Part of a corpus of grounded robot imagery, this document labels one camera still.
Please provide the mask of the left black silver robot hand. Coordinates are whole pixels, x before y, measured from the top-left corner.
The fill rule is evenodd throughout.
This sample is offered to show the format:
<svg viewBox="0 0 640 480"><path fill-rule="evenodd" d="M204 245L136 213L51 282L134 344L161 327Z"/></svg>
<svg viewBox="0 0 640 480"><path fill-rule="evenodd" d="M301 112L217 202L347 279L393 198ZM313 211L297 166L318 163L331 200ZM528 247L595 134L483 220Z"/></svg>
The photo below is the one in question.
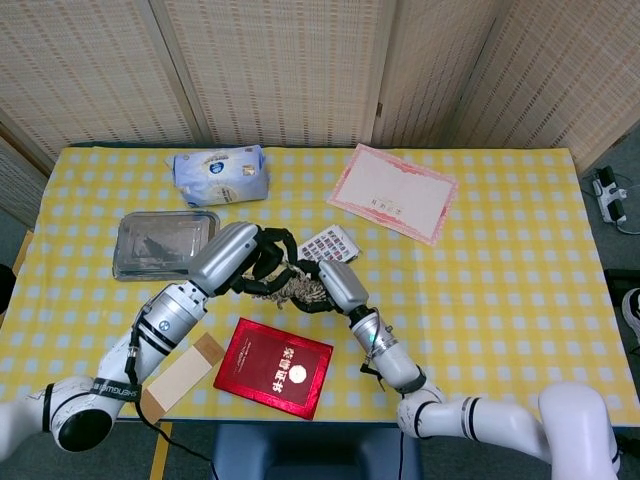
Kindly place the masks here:
<svg viewBox="0 0 640 480"><path fill-rule="evenodd" d="M276 278L266 277L286 260L297 264L297 244L284 228L262 228L241 221L224 226L192 259L188 280L208 297L228 290L236 293L268 296L282 289L296 275L284 267Z"/></svg>

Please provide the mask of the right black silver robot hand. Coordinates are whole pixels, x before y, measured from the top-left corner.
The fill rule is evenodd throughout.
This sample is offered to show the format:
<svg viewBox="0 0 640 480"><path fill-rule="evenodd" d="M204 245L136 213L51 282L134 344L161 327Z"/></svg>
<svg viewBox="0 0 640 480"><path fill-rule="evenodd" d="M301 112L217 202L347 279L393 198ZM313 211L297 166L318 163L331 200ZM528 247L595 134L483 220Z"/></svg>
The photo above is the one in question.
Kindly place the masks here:
<svg viewBox="0 0 640 480"><path fill-rule="evenodd" d="M348 264L337 260L300 260L298 266L307 278L306 284L312 283L315 288L311 300L305 300L297 293L290 298L302 312L336 311L348 316L366 306L369 294Z"/></svg>

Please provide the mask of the small box with colourful grid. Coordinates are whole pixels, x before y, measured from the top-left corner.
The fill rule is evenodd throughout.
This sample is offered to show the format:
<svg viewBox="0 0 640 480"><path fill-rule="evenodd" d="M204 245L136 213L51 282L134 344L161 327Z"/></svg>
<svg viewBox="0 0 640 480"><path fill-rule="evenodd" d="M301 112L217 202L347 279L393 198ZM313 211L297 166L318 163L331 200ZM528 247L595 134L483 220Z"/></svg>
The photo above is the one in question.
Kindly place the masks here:
<svg viewBox="0 0 640 480"><path fill-rule="evenodd" d="M360 254L360 248L347 232L333 224L303 242L298 247L298 258L309 261L337 260L349 263Z"/></svg>

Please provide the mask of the rectangular stainless steel tray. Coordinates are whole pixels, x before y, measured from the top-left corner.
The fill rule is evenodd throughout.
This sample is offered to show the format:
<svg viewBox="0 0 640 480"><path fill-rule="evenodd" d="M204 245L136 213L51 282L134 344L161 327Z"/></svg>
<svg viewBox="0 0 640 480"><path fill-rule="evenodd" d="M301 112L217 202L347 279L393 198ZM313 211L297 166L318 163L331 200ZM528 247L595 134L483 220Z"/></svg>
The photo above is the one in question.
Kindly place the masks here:
<svg viewBox="0 0 640 480"><path fill-rule="evenodd" d="M119 281L180 280L191 260L219 231L208 211L139 211L120 222L112 273Z"/></svg>

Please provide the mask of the blue white tissue pack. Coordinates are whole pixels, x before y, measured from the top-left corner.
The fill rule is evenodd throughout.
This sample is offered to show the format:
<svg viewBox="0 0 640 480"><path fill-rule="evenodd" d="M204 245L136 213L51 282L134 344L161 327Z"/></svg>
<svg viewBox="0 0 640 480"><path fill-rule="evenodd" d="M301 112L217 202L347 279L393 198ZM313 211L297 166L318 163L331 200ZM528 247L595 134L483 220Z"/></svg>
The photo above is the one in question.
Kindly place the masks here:
<svg viewBox="0 0 640 480"><path fill-rule="evenodd" d="M165 158L173 184L190 207L264 200L269 192L260 145L186 151Z"/></svg>

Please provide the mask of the red certificate book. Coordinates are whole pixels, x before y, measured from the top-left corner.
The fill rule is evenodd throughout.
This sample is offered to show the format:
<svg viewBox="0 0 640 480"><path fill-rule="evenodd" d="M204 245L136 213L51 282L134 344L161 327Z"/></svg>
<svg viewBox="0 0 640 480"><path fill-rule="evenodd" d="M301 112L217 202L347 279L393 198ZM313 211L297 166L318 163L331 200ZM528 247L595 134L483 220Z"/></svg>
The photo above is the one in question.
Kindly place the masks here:
<svg viewBox="0 0 640 480"><path fill-rule="evenodd" d="M329 344L241 318L213 386L311 420L332 353Z"/></svg>

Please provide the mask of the pink bordered paper certificate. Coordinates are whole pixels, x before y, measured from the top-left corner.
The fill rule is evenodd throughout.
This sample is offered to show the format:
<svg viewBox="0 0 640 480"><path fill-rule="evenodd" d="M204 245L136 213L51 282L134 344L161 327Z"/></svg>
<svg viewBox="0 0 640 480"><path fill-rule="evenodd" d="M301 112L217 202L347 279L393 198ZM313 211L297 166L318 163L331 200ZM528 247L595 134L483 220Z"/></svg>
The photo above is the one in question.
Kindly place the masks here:
<svg viewBox="0 0 640 480"><path fill-rule="evenodd" d="M457 190L458 183L450 176L359 144L327 202L434 245Z"/></svg>

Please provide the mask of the beige brown paper bookmark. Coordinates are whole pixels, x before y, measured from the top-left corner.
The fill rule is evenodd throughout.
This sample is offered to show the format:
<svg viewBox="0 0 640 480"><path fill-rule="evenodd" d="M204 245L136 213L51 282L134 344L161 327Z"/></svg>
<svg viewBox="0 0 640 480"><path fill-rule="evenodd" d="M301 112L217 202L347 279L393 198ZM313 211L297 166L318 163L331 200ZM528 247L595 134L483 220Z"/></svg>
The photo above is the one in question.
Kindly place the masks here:
<svg viewBox="0 0 640 480"><path fill-rule="evenodd" d="M162 420L224 355L223 347L203 334L143 390L140 407L145 418L152 424Z"/></svg>

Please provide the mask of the yellow white checkered tablecloth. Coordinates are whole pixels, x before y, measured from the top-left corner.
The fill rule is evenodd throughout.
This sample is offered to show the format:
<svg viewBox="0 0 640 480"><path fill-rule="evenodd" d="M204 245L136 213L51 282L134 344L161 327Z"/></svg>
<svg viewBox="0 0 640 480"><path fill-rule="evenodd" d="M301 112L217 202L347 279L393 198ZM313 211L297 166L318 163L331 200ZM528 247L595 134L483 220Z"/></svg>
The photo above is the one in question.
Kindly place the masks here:
<svg viewBox="0 0 640 480"><path fill-rule="evenodd" d="M304 242L342 226L353 270L398 341L449 398L535 409L559 381L586 383L617 425L640 425L573 160L556 150L398 150L457 181L438 241L417 242L333 207L352 153L269 148L264 201L216 208L222 223L286 228ZM181 210L169 149L67 148L0 327L0 402L72 375L95 375L159 282L120 282L121 219Z"/></svg>

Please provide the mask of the dark blue chair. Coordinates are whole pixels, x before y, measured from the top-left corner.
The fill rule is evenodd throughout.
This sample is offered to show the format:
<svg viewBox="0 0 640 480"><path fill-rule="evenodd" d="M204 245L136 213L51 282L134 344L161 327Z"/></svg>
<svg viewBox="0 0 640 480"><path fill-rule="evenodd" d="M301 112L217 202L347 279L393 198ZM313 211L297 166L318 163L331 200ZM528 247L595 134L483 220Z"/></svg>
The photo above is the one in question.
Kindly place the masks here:
<svg viewBox="0 0 640 480"><path fill-rule="evenodd" d="M419 442L389 423L228 422L208 480L423 480Z"/></svg>

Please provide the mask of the woven bamboo folding screen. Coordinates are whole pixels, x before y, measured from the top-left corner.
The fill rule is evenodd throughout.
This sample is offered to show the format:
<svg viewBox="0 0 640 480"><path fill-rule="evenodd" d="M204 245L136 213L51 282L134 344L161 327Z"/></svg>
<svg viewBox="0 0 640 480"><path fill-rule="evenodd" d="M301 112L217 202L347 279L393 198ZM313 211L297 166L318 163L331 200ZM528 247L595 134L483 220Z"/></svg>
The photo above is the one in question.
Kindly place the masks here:
<svg viewBox="0 0 640 480"><path fill-rule="evenodd" d="M568 148L640 123L640 0L0 0L0 211L76 144Z"/></svg>

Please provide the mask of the black object beside table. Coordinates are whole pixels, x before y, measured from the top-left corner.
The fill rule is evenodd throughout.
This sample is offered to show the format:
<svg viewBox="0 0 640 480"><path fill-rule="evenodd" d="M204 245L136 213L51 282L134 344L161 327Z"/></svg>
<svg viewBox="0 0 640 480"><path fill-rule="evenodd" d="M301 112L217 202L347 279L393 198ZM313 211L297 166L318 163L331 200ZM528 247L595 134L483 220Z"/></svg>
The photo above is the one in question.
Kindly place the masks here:
<svg viewBox="0 0 640 480"><path fill-rule="evenodd" d="M0 263L0 305L10 301L16 283L16 275L7 265Z"/></svg>

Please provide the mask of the white power strip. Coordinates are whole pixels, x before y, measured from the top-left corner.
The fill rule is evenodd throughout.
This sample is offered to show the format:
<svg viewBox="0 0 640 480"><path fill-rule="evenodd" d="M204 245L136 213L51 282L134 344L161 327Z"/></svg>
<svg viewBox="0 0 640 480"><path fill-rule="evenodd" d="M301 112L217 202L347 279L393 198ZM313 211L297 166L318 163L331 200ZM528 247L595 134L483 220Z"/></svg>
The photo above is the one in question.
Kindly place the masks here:
<svg viewBox="0 0 640 480"><path fill-rule="evenodd" d="M627 191L617 183L610 166L595 170L592 186L605 223L622 226L626 220L623 201L627 199Z"/></svg>

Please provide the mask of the white sneaker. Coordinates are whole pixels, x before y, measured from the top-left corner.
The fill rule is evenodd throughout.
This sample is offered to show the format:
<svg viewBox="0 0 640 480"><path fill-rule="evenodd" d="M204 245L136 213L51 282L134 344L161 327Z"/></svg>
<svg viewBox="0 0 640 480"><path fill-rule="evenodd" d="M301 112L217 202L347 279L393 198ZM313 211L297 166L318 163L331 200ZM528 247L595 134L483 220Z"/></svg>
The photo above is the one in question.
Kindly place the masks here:
<svg viewBox="0 0 640 480"><path fill-rule="evenodd" d="M621 301L623 318L635 335L640 346L640 288L634 288L625 293Z"/></svg>

